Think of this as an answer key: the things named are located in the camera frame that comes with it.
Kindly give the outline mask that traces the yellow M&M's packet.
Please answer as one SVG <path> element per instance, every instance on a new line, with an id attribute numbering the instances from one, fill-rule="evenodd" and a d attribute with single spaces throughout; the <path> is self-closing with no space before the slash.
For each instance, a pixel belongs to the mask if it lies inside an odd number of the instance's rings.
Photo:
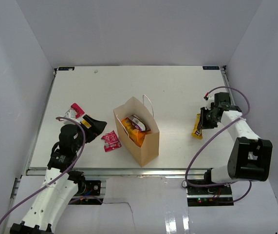
<path id="1" fill-rule="evenodd" d="M 193 131 L 191 133 L 191 135 L 196 139 L 202 139 L 203 138 L 202 130 L 199 128 L 200 117 L 201 117 L 201 115 L 197 114 L 196 122 L 194 124 L 194 128 L 193 128 Z"/>

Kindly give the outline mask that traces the pink candy packet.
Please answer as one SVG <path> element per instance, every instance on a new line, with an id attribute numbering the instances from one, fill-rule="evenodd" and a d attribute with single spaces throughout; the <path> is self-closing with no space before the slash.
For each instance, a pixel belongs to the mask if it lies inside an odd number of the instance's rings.
<path id="1" fill-rule="evenodd" d="M 104 151 L 105 152 L 110 152 L 110 151 L 118 149 L 122 146 L 115 131 L 111 131 L 110 133 L 104 134 L 101 137 L 101 139 L 104 140 Z"/>

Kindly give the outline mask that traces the dark brown M&M's packet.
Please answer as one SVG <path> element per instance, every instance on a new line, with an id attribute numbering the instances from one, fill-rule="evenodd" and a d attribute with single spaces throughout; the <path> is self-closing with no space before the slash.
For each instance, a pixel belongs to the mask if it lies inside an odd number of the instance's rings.
<path id="1" fill-rule="evenodd" d="M 140 132 L 149 132 L 150 127 L 145 124 L 137 115 L 131 115 L 128 117 L 132 125 L 138 129 Z"/>

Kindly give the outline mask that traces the orange yellow snack multipack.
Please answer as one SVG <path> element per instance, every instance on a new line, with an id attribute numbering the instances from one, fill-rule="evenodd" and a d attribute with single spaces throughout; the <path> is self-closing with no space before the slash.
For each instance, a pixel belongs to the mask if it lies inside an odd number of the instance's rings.
<path id="1" fill-rule="evenodd" d="M 121 121 L 122 125 L 125 127 L 127 133 L 129 134 L 129 138 L 138 146 L 141 147 L 146 133 L 140 132 L 138 129 L 136 129 L 131 121 L 126 118 L 124 120 Z"/>

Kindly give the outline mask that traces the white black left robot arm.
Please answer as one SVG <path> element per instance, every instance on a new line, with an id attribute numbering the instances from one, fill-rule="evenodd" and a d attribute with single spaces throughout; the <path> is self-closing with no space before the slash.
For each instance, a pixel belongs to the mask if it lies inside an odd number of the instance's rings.
<path id="1" fill-rule="evenodd" d="M 14 223 L 11 234 L 52 234 L 66 206 L 75 195 L 82 194 L 86 182 L 74 165 L 85 144 L 103 133 L 107 123 L 88 115 L 79 118 L 66 115 L 58 141 L 53 145 L 41 188 L 29 198 L 34 202 L 20 223 Z"/>

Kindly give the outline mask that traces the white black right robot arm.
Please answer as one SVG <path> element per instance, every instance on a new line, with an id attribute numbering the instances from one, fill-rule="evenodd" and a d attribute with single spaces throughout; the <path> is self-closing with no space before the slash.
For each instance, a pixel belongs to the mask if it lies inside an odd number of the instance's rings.
<path id="1" fill-rule="evenodd" d="M 253 132 L 240 107 L 232 104 L 229 93 L 207 94 L 204 99 L 206 106 L 201 108 L 198 127 L 206 130 L 218 127 L 218 123 L 230 125 L 227 131 L 234 146 L 224 166 L 205 172 L 203 190 L 212 195 L 220 189 L 220 183 L 266 181 L 270 171 L 272 142 L 261 139 Z"/>

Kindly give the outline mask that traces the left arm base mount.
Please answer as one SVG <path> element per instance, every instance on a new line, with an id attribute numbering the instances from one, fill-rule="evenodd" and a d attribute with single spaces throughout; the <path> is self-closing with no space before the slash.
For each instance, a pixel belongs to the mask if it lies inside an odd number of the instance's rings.
<path id="1" fill-rule="evenodd" d="M 98 196 L 101 194 L 101 181 L 100 180 L 85 180 L 82 182 L 81 195 Z"/>

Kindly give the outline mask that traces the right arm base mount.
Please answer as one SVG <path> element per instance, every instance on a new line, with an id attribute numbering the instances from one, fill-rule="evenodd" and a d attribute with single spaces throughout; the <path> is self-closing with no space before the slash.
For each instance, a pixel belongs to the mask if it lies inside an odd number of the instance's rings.
<path id="1" fill-rule="evenodd" d="M 188 207 L 233 206 L 230 185 L 217 187 L 191 187 L 183 180 L 181 186 L 186 189 Z"/>

